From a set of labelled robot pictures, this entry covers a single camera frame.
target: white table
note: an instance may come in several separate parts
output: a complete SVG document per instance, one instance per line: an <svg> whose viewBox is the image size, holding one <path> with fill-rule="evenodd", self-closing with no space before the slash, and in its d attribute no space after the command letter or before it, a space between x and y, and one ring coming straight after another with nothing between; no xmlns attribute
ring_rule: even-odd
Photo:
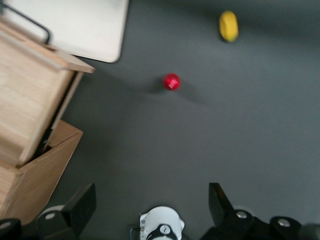
<svg viewBox="0 0 320 240"><path fill-rule="evenodd" d="M70 54L113 63L121 53L129 0L6 0L53 33L52 44ZM5 10L12 21L40 37L44 33Z"/></svg>

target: red ball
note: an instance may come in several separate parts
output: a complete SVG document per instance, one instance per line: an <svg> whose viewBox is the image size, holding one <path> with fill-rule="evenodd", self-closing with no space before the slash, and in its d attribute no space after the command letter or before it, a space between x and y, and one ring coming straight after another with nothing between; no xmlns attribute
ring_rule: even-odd
<svg viewBox="0 0 320 240"><path fill-rule="evenodd" d="M169 73L164 76L163 85L168 90L177 90L181 85L180 77L174 73Z"/></svg>

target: open box lid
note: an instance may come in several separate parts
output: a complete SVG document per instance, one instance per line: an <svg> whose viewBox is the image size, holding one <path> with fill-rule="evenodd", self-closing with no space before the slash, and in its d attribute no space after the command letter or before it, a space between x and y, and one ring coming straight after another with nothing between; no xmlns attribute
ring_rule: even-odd
<svg viewBox="0 0 320 240"><path fill-rule="evenodd" d="M0 158L34 155L77 72L94 68L0 18Z"/></svg>

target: yellow ball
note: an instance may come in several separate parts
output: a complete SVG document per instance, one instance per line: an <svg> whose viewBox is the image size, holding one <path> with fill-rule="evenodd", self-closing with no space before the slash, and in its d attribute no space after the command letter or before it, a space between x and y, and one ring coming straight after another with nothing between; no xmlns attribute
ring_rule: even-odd
<svg viewBox="0 0 320 240"><path fill-rule="evenodd" d="M224 11L219 18L219 30L221 36L227 42L233 42L237 39L239 30L238 30L238 21L236 15L232 11Z"/></svg>

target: wooden crate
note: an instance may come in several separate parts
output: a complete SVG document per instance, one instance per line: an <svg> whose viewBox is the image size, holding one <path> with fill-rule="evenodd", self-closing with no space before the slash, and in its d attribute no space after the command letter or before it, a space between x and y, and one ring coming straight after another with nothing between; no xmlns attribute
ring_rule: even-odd
<svg viewBox="0 0 320 240"><path fill-rule="evenodd" d="M84 72L94 68L0 17L0 160L41 154Z"/></svg>
<svg viewBox="0 0 320 240"><path fill-rule="evenodd" d="M50 150L21 168L0 161L0 219L29 223L46 206L83 132L60 121Z"/></svg>

